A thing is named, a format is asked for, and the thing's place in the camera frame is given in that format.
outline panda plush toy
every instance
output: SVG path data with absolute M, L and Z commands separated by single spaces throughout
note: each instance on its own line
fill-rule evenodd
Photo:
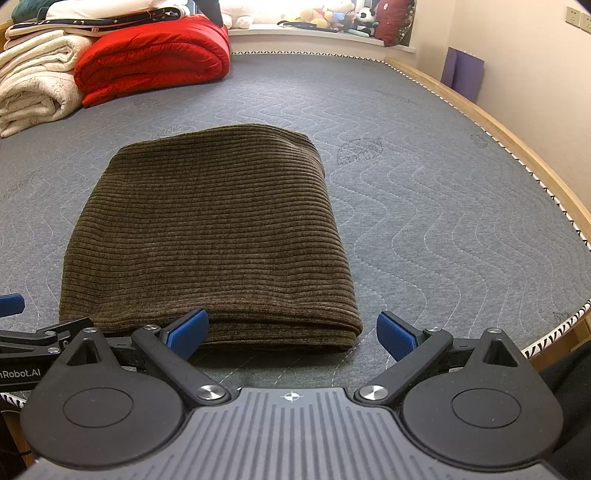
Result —
M 355 14 L 355 30 L 357 32 L 373 37 L 377 26 L 378 23 L 375 21 L 374 12 L 369 7 L 363 7 Z

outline electrical outlet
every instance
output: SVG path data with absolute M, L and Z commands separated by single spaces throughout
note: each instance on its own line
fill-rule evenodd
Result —
M 581 16 L 582 13 L 579 10 L 575 10 L 574 8 L 566 7 L 566 23 L 570 23 L 575 27 L 581 26 Z
M 591 15 L 583 14 L 581 19 L 581 28 L 591 33 Z

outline gray mattress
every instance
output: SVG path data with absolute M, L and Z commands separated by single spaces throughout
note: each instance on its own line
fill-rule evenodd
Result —
M 520 348 L 591 297 L 591 253 L 556 202 L 486 132 L 383 63 L 246 54 L 217 83 L 118 99 L 0 140 L 0 294 L 21 293 L 0 328 L 57 321 L 76 219 L 117 150 L 237 122 L 305 133 L 326 168 L 365 330 L 347 353 L 198 352 L 223 385 L 356 388 L 393 364 L 375 320 Z

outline blue gripper pad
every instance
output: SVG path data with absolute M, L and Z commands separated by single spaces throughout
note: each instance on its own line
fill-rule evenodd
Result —
M 415 335 L 395 323 L 384 312 L 378 316 L 376 325 L 378 341 L 398 362 L 418 347 Z
M 18 293 L 0 296 L 0 318 L 18 315 L 25 309 L 25 299 Z
M 166 346 L 183 360 L 188 360 L 207 338 L 209 317 L 200 310 L 168 333 Z

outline white folded blanket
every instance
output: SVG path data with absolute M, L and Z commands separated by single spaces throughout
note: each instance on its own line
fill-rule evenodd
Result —
M 0 84 L 0 138 L 53 122 L 82 105 L 73 72 L 36 72 Z
M 93 40 L 66 35 L 63 30 L 43 33 L 0 53 L 0 86 L 37 72 L 69 72 Z
M 62 0 L 49 7 L 45 20 L 122 17 L 173 5 L 187 5 L 187 0 Z

